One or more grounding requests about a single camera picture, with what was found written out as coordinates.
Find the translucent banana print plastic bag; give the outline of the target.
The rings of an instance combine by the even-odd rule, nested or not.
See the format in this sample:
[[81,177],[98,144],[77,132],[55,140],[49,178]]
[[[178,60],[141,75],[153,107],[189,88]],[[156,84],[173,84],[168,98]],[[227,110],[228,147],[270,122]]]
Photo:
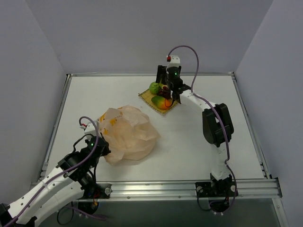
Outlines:
[[148,115],[138,108],[125,105],[108,108],[98,118],[99,132],[109,143],[107,163],[115,165],[123,160],[138,161],[150,154],[160,134]]

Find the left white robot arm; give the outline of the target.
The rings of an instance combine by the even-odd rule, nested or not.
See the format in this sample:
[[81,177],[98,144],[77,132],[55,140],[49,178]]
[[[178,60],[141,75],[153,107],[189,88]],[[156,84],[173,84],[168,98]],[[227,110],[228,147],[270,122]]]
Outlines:
[[110,153],[103,136],[84,136],[86,147],[73,150],[27,194],[0,205],[3,227],[37,227],[55,211],[76,199],[108,198],[96,181],[99,158]]

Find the orange green fake mango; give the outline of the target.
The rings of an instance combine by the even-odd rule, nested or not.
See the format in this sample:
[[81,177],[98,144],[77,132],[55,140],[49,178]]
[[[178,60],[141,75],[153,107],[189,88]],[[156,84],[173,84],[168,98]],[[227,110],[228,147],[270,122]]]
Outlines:
[[161,96],[154,96],[151,101],[158,109],[164,110],[166,108],[166,99]]

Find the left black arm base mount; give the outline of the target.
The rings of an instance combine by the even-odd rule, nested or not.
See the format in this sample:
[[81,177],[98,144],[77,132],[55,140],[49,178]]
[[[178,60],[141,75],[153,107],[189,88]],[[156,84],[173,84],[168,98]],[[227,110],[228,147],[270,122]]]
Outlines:
[[80,180],[81,189],[84,191],[80,199],[92,201],[78,202],[77,208],[87,214],[94,214],[99,207],[98,199],[109,199],[112,185],[109,183],[97,183],[95,175],[89,170],[85,177]]

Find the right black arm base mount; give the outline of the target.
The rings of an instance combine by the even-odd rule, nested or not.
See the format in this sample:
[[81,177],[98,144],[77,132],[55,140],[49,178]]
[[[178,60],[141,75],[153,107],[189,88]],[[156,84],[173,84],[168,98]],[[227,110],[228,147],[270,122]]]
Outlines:
[[[223,216],[239,196],[237,183],[228,177],[225,180],[196,182],[197,204],[202,211],[212,211],[214,215]],[[208,207],[203,208],[199,199],[207,198]]]

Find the green fake guava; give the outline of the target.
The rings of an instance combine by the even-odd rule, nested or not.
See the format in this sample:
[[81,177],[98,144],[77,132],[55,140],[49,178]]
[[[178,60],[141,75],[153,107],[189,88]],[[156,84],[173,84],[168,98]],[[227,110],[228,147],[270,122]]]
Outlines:
[[159,93],[161,87],[159,85],[159,83],[156,83],[156,82],[152,82],[150,85],[149,85],[149,91],[151,94],[153,95],[156,95]]

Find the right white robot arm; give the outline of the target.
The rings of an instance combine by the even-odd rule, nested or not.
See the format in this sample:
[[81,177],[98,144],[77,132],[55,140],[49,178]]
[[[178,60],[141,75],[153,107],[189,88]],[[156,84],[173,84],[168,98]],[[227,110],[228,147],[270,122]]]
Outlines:
[[212,146],[211,181],[218,189],[235,185],[234,173],[228,165],[230,160],[229,142],[234,133],[229,109],[226,104],[211,103],[195,94],[192,88],[180,78],[181,66],[159,65],[156,83],[164,85],[163,98],[172,103],[184,104],[202,114],[202,128],[205,140]]

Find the red fake grape bunch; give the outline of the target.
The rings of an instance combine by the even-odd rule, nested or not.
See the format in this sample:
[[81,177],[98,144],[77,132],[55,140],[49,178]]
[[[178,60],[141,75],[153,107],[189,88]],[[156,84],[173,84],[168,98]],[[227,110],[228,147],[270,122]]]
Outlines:
[[162,88],[160,88],[157,95],[165,99],[171,99],[171,91],[167,86],[163,86]]

